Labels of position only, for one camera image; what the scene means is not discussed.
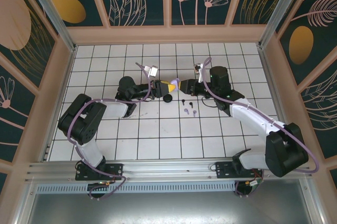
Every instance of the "black cap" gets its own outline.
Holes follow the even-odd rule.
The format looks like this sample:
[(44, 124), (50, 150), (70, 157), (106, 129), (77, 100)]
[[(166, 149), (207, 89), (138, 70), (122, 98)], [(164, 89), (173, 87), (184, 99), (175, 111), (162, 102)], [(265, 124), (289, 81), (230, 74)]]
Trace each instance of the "black cap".
[(163, 100), (166, 102), (166, 103), (170, 103), (172, 101), (172, 95), (171, 94), (166, 94), (164, 97), (163, 97)]

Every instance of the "white tile floor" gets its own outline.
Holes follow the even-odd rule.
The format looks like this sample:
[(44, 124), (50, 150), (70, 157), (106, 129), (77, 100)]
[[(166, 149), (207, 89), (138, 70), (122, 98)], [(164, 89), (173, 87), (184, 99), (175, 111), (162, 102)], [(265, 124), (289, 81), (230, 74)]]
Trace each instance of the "white tile floor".
[[(229, 69), (234, 89), (275, 118), (276, 111), (255, 44), (139, 44), (80, 46), (77, 50), (60, 115), (80, 93), (92, 98), (114, 98), (118, 81), (131, 76), (146, 83), (135, 65), (160, 67), (156, 79), (196, 78), (193, 65), (212, 56), (212, 66)], [(201, 98), (181, 92), (173, 101), (153, 100), (137, 105), (130, 118), (102, 120), (95, 136), (107, 160), (231, 157), (260, 139), (240, 121)], [(214, 101), (206, 100), (208, 106)], [(79, 160), (73, 146), (56, 130), (48, 161)]]

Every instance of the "yellow object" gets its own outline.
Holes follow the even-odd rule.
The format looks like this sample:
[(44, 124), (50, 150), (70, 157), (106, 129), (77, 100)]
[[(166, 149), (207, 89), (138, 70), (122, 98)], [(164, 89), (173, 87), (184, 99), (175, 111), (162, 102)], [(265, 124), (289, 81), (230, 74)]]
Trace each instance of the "yellow object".
[(86, 17), (85, 9), (79, 0), (52, 0), (62, 20), (80, 23)]
[(168, 92), (170, 93), (170, 92), (172, 92), (172, 91), (174, 91), (174, 89), (175, 89), (175, 85), (173, 85), (173, 84), (168, 84)]
[(314, 44), (314, 36), (308, 27), (300, 26), (294, 30), (289, 42), (289, 56), (297, 65), (307, 60)]
[(0, 0), (0, 44), (11, 50), (26, 46), (32, 21), (24, 0)]

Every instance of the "gray floor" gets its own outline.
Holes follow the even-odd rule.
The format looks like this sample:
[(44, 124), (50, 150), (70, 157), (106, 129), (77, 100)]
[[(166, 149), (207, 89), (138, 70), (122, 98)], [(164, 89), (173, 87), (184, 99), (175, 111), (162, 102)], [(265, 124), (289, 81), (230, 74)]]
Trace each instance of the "gray floor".
[(311, 223), (297, 181), (265, 181), (249, 198), (233, 192), (37, 195), (31, 224), (73, 223)]

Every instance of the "white grid mat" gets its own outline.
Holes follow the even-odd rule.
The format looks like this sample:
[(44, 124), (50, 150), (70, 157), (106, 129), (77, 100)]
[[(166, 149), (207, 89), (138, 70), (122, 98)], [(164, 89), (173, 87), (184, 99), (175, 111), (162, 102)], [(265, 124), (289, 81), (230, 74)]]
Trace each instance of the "white grid mat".
[[(68, 82), (63, 114), (80, 93), (92, 98), (114, 98), (119, 79), (131, 76), (146, 83), (135, 62), (160, 68), (156, 79), (196, 78), (193, 65), (212, 56), (212, 66), (229, 69), (230, 81), (261, 111), (277, 119), (260, 57), (254, 43), (139, 44), (79, 46)], [(231, 157), (261, 141), (256, 134), (201, 97), (171, 93), (137, 104), (130, 118), (102, 120), (95, 136), (107, 160)], [(213, 100), (204, 100), (215, 106)], [(73, 146), (56, 130), (48, 161), (79, 160)]]

